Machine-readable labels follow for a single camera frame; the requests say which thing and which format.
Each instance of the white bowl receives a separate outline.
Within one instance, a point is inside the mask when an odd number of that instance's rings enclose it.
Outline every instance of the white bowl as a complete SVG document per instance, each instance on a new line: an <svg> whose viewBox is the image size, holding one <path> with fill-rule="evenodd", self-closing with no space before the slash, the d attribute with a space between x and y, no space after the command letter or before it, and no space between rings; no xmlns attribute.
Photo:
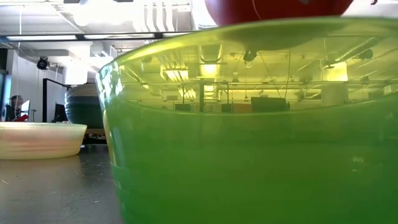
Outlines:
<svg viewBox="0 0 398 224"><path fill-rule="evenodd" d="M87 126L1 122L0 159L49 159L80 151Z"/></svg>

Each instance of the wall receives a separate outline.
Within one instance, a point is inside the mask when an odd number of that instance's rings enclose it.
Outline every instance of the wall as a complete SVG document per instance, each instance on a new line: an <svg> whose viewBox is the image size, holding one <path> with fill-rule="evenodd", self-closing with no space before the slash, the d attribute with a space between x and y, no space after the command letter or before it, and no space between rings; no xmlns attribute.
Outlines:
<svg viewBox="0 0 398 224"><path fill-rule="evenodd" d="M7 71L12 77L10 96L21 95L24 101L30 100L29 121L33 122L32 110L35 109L34 122L42 122L43 78L49 78L64 83L62 69L58 69L57 74L53 70L41 71L37 69L35 62L17 56L15 50L9 50ZM55 104L64 104L65 92L66 88L49 82L47 93L48 122L54 119Z"/></svg>

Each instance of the table surface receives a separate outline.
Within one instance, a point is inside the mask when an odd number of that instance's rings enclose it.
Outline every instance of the table surface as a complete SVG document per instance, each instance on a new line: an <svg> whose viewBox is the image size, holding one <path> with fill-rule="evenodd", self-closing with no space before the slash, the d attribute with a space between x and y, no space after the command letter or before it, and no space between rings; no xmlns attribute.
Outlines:
<svg viewBox="0 0 398 224"><path fill-rule="evenodd" d="M123 223L106 146L59 159L0 161L3 223Z"/></svg>

